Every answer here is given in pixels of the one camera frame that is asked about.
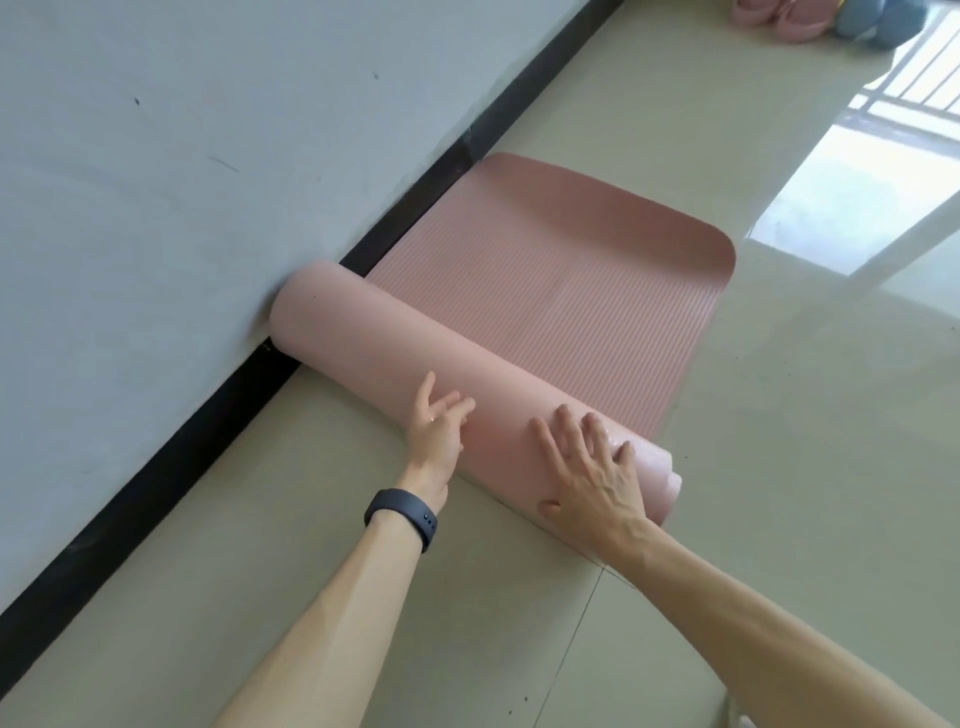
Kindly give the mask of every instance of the yoga mat roll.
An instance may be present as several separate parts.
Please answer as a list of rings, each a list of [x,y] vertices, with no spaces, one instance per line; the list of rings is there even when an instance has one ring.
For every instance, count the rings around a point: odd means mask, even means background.
[[[454,389],[473,397],[477,405],[464,427],[460,468],[537,521],[537,503],[553,497],[556,484],[529,422],[549,422],[563,403],[578,418],[591,410],[336,263],[313,263],[290,277],[274,302],[270,329],[282,352],[401,425],[429,371],[437,374],[435,397]],[[647,515],[662,523],[681,485],[672,456],[601,417],[613,448],[634,443]]]

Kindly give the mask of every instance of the blue slipper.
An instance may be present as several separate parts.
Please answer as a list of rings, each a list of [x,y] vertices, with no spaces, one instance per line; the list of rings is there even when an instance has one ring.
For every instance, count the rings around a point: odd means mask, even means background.
[[[870,42],[877,48],[893,50],[918,36],[929,14],[930,7],[924,0],[887,0]]]
[[[884,0],[847,0],[833,21],[833,31],[847,40],[870,32],[880,22]]]

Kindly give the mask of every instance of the wristband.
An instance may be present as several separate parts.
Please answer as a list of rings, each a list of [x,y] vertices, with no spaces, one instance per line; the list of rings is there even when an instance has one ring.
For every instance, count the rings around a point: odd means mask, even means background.
[[[373,514],[381,510],[396,511],[417,529],[423,540],[423,550],[420,553],[430,548],[433,535],[437,532],[437,517],[426,503],[409,491],[400,488],[378,491],[363,515],[364,525],[370,525]]]

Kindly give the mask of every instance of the hand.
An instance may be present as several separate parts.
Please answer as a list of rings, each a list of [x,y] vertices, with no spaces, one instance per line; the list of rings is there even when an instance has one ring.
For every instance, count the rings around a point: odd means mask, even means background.
[[[560,445],[544,420],[533,421],[557,478],[557,499],[541,502],[538,510],[561,535],[614,565],[637,531],[651,523],[636,479],[634,446],[624,443],[611,456],[607,430],[593,412],[578,424],[563,405],[557,420]]]
[[[397,484],[426,503],[434,513],[446,504],[446,484],[457,467],[457,458],[464,446],[460,443],[460,427],[467,421],[476,402],[450,392],[430,404],[430,393],[437,381],[427,374],[417,391],[414,411],[407,427],[407,469]]]

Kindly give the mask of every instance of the forearm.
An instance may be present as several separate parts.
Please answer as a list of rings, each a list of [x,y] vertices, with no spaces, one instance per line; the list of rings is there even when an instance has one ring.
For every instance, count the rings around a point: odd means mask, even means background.
[[[359,725],[421,548],[420,535],[403,516],[374,513],[349,558],[215,728]]]
[[[687,638],[758,726],[948,724],[908,692],[652,524],[614,566]]]

